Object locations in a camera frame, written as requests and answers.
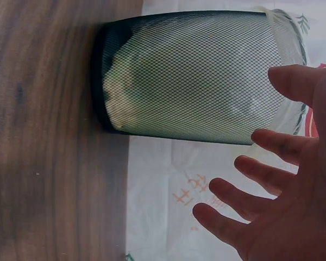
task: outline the green printed design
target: green printed design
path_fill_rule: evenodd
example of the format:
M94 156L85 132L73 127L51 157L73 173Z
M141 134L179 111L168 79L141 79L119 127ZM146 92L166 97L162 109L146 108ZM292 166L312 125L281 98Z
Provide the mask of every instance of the green printed design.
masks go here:
M300 29L302 30L303 34L308 34L308 30L310 29L308 24L308 19L302 14L300 17L297 17L298 24Z
M134 261L134 258L131 256L130 253L126 255L126 261Z

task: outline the black rim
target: black rim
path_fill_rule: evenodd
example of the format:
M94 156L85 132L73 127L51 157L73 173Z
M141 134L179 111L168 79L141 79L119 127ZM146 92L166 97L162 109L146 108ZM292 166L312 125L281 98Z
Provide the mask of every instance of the black rim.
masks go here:
M105 98L103 92L102 59L104 41L108 32L108 26L105 25L97 34L92 56L91 56L91 94L93 108L103 128L108 132L116 132L108 117L105 107Z

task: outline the palm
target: palm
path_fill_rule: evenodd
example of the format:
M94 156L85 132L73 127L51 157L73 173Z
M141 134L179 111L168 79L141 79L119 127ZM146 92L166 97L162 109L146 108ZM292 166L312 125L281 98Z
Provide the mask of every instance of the palm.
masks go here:
M254 142L298 165L297 175L241 156L236 168L278 197L256 197L216 178L210 190L251 223L224 217L202 203L193 213L243 260L326 260L326 88L319 87L326 82L326 70L288 66L270 79L288 98L314 107L320 138L256 131Z

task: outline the orange chinese character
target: orange chinese character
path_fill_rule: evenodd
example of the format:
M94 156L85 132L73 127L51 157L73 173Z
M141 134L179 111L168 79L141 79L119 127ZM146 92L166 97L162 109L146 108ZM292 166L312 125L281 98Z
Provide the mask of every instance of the orange chinese character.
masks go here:
M190 196L189 196L189 193L190 193L190 191L189 190L184 190L184 189L181 189L181 191L183 192L183 195L181 196L181 197L178 197L175 193L173 193L173 196L175 197L175 199L176 199L176 202L181 202L181 203L183 203L185 206L186 205L188 205L188 204L190 204L191 202L192 202L192 200L194 199L194 198L190 198Z
M212 199L210 200L210 202L208 202L209 205L211 205L213 208L217 209L220 208L222 206L224 206L225 204L219 200L215 195L212 196Z
M200 192L203 192L207 189L208 185L206 184L206 179L205 176L201 176L199 174L197 174L198 179L189 179L189 183L194 183L192 186L194 189L196 189L197 187L201 187Z

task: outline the chinese character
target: chinese character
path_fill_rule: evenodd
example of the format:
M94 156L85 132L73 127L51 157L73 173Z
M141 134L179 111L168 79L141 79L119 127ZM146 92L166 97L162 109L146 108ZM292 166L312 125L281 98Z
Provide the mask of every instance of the chinese character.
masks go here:
M181 189L181 191L183 192L183 195L181 197L178 197L175 193L173 193L173 196L175 197L176 202L181 202L182 204L184 204L186 206L186 205L190 204L194 198L190 198L189 190L186 191L184 189Z
M305 16L302 14L300 17L297 17L297 19L302 33L308 34L308 30L310 29L310 27L307 18L305 18Z
M205 185L206 184L206 179L205 179L205 176L201 176L199 174L197 174L198 176L198 179L189 179L189 183L194 183L192 184L193 188L196 189L197 187L201 187L200 191L199 192L204 192L208 185Z
M225 204L219 200L215 195L212 196L212 199L208 202L209 205L211 205L213 208L217 209L220 208L222 206L224 206Z

